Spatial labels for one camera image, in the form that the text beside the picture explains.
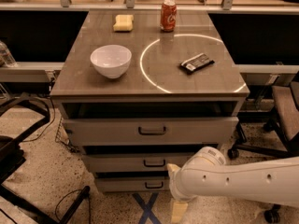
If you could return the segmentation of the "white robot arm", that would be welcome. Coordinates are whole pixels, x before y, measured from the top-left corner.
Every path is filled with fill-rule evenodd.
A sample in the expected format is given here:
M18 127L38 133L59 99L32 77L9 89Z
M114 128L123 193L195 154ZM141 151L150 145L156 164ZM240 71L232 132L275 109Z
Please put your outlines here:
M203 147L181 167L169 163L173 198L230 196L262 203L299 206L299 158L228 165L214 147Z

